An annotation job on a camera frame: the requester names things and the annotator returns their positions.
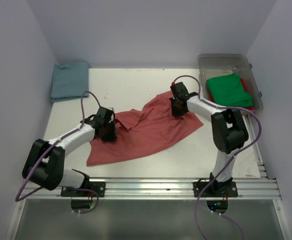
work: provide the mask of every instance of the white tabletop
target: white tabletop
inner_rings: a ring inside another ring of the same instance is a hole
[[[180,75],[199,76],[198,69],[109,69],[89,70],[89,90],[103,107],[113,107],[116,113],[141,110],[157,94],[170,90],[171,82]],[[182,78],[189,92],[198,91],[191,78]],[[84,99],[86,116],[96,113],[94,98]],[[81,120],[80,100],[54,103],[45,140],[64,134]],[[100,178],[207,178],[213,170],[217,149],[213,142],[210,122],[198,118],[203,126],[174,146],[156,154],[112,164],[86,166],[91,145],[85,143],[65,159],[65,168],[80,170]],[[236,158],[234,178],[260,178],[253,148]]]

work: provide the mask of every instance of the pink shirt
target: pink shirt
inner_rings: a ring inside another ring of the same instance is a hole
[[[87,166],[137,159],[165,150],[203,126],[194,113],[172,116],[170,91],[157,95],[138,111],[116,113],[115,142],[90,142]]]

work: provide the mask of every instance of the white wall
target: white wall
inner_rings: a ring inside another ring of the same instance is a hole
[[[25,0],[0,0],[0,239],[33,141],[51,110],[55,58]]]
[[[248,55],[263,111],[261,153],[292,229],[292,0],[278,0]]]
[[[246,54],[276,0],[28,0],[56,59],[93,67],[198,67]]]

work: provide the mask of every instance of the clear plastic container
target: clear plastic container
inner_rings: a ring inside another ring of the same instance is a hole
[[[245,83],[246,91],[252,97],[253,111],[263,109],[261,93],[258,91],[251,65],[242,54],[201,54],[198,56],[199,78],[204,98],[209,98],[207,80],[214,77],[238,74]]]

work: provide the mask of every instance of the folded blue towel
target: folded blue towel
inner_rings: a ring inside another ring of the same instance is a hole
[[[54,66],[50,100],[52,103],[81,98],[88,91],[87,62],[75,62],[64,66]]]

